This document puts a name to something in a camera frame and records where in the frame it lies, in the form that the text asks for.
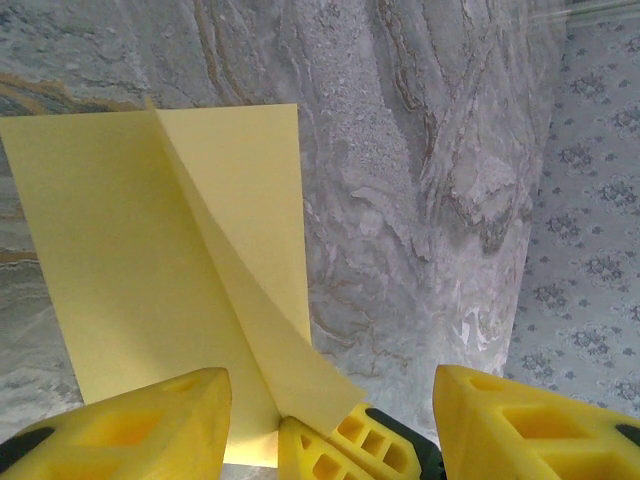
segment paper sheet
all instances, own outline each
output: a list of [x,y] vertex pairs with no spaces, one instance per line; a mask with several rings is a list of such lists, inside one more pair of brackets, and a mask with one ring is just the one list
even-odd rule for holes
[[328,434],[362,399],[309,344],[294,106],[0,134],[86,402],[224,366],[225,462],[275,466],[281,416]]

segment marble wall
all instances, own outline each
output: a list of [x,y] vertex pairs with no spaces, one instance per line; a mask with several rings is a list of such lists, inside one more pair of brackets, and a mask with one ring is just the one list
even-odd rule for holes
[[[6,0],[0,109],[298,103],[314,343],[434,438],[435,366],[507,357],[560,4]],[[6,437],[79,397],[6,159],[0,188]]]

